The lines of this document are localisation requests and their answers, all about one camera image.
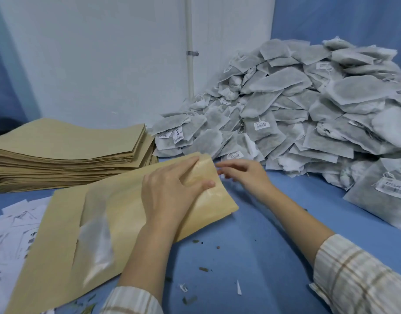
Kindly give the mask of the person's right hand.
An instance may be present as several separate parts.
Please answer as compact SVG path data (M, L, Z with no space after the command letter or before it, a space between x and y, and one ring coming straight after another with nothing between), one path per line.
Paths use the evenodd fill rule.
M265 202L275 191L277 191L277 188L268 178L263 166L254 160L250 160L248 181L241 185L261 202Z

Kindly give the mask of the person's left hand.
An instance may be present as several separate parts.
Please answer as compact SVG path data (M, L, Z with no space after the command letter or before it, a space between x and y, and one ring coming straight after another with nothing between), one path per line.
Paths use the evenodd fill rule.
M154 225L165 232L177 232L189 208L203 193L180 193L182 178L198 161L199 157L191 157L144 176L141 199L147 225Z

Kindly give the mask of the kraft paper pouch with window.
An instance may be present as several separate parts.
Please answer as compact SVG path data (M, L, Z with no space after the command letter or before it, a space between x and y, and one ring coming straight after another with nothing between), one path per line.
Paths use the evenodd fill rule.
M4 314L40 314L71 302L119 275L146 222L143 176L189 156L153 164L95 183L54 192ZM80 228L106 217L112 263L101 269Z

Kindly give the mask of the person's right forearm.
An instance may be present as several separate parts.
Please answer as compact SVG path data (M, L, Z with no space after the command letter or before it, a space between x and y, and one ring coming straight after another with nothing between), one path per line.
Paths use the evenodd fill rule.
M333 314L401 314L401 275L334 233L276 188L257 196L313 267L310 288Z

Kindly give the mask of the person's left forearm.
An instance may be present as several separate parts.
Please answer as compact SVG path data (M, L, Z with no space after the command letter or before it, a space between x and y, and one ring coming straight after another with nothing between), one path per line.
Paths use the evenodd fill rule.
M148 222L100 314L164 314L166 267L177 227Z

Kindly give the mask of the pile of grey herb sachets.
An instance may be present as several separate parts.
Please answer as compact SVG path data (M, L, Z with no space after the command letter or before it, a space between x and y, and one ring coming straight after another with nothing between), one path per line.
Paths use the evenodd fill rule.
M401 230L398 51L335 37L271 39L238 52L151 129L154 155L251 159L291 177L316 173L344 199Z

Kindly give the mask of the stack of kraft paper pouches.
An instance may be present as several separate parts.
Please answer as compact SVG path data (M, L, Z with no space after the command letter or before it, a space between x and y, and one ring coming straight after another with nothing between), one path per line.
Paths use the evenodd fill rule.
M145 124L85 128L50 118L0 136L0 193L68 188L158 163Z

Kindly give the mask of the pile of white printed sheets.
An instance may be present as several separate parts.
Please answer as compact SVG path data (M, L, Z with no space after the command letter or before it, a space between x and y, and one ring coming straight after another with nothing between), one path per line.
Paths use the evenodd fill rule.
M21 269L35 241L51 196L22 200L0 216L0 314L4 314Z

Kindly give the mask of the white wall pipe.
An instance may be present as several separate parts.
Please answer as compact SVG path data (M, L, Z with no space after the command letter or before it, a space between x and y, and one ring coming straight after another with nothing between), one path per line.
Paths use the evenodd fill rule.
M185 23L186 23L186 43L187 51L193 50L193 20L192 20L192 0L184 0L185 4ZM188 85L188 97L194 97L194 64L193 56L187 56L187 85Z

